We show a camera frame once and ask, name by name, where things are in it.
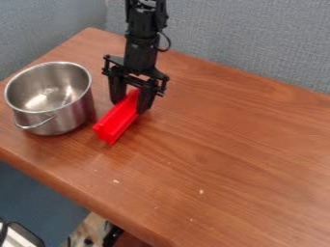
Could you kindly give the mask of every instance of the pot handle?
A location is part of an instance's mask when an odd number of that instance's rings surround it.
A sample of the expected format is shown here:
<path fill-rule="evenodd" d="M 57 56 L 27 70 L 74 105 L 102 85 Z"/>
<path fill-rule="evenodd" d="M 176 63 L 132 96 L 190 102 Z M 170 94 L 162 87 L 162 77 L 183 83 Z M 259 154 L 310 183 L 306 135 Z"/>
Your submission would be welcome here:
<path fill-rule="evenodd" d="M 51 121 L 53 118 L 56 118 L 56 114 L 53 114 L 51 117 L 48 117 L 44 121 L 41 121 L 40 123 L 31 125 L 31 126 L 23 126 L 17 123 L 17 118 L 16 118 L 16 114 L 15 114 L 15 124 L 19 128 L 28 130 L 28 129 L 33 129 L 41 125 L 44 125 L 48 121 Z"/>

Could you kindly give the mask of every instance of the stainless steel pot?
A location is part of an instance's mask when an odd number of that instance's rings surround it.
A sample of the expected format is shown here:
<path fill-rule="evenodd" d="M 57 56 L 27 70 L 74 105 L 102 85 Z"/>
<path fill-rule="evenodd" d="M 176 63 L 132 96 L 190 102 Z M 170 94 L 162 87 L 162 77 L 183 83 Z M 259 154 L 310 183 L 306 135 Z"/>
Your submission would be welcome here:
<path fill-rule="evenodd" d="M 20 72 L 5 88 L 15 124 L 37 135 L 59 135 L 94 116 L 92 77 L 86 68 L 51 62 Z"/>

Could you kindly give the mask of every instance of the pot rim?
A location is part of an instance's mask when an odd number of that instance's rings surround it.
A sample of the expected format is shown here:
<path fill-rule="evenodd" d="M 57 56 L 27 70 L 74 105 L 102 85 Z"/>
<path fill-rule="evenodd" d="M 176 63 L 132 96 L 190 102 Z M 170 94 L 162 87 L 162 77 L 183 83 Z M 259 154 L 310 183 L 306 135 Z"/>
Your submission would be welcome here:
<path fill-rule="evenodd" d="M 23 74 L 25 74 L 28 71 L 31 71 L 31 70 L 33 70 L 33 69 L 36 69 L 36 68 L 39 68 L 39 67 L 44 67 L 44 66 L 48 66 L 48 65 L 71 65 L 71 66 L 75 66 L 75 67 L 80 68 L 80 69 L 86 72 L 86 74 L 87 74 L 87 76 L 88 76 L 88 87 L 87 87 L 87 89 L 84 90 L 84 92 L 82 93 L 82 95 L 76 98 L 76 100 L 74 100 L 72 102 L 69 102 L 69 103 L 61 105 L 60 107 L 57 107 L 57 108 L 55 108 L 55 109 L 52 109 L 52 110 L 44 110 L 44 111 L 28 111 L 28 110 L 23 110 L 23 109 L 20 109 L 20 108 L 17 108 L 17 107 L 8 101 L 8 90 L 9 90 L 9 87 L 11 87 L 11 85 L 13 84 L 13 82 L 16 81 L 16 79 L 17 79 Z M 9 80 L 9 82 L 8 82 L 7 86 L 5 86 L 4 98 L 5 98 L 7 104 L 11 106 L 11 108 L 12 108 L 13 110 L 17 110 L 17 111 L 21 112 L 21 113 L 31 113 L 31 114 L 49 113 L 49 112 L 61 110 L 63 108 L 65 108 L 65 107 L 68 107 L 69 105 L 72 105 L 74 103 L 76 103 L 76 102 L 86 96 L 86 94 L 87 94 L 88 90 L 91 89 L 91 87 L 92 87 L 92 76 L 91 76 L 91 74 L 90 74 L 90 72 L 88 72 L 88 70 L 87 70 L 86 67 L 83 67 L 83 66 L 79 65 L 79 64 L 71 63 L 71 62 L 63 62 L 63 61 L 57 61 L 57 62 L 47 62 L 47 63 L 39 64 L 39 65 L 36 65 L 36 66 L 32 66 L 32 67 L 29 67 L 28 69 L 24 69 L 19 74 L 15 75 L 15 77 Z"/>

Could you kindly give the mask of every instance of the wooden table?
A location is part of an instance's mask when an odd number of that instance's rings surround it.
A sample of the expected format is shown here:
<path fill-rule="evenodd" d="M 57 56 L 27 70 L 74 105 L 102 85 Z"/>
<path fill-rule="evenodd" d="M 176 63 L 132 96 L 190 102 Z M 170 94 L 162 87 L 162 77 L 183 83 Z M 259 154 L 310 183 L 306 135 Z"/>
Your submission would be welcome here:
<path fill-rule="evenodd" d="M 88 68 L 100 118 L 102 56 L 123 52 L 123 37 L 87 29 L 32 64 Z M 175 51 L 159 68 L 166 98 L 114 147 L 91 124 L 20 131 L 1 97 L 0 158 L 152 246 L 329 247 L 330 97 Z"/>

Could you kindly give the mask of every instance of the red plastic object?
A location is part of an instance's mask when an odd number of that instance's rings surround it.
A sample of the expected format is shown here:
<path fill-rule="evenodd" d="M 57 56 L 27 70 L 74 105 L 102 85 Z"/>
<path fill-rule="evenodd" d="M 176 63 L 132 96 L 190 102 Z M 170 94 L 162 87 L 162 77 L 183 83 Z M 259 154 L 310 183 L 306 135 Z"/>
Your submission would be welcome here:
<path fill-rule="evenodd" d="M 98 124 L 92 127 L 94 131 L 98 133 L 98 139 L 106 141 L 110 145 L 115 144 L 138 118 L 138 97 L 139 89 L 128 93 L 123 101 L 115 105 Z"/>

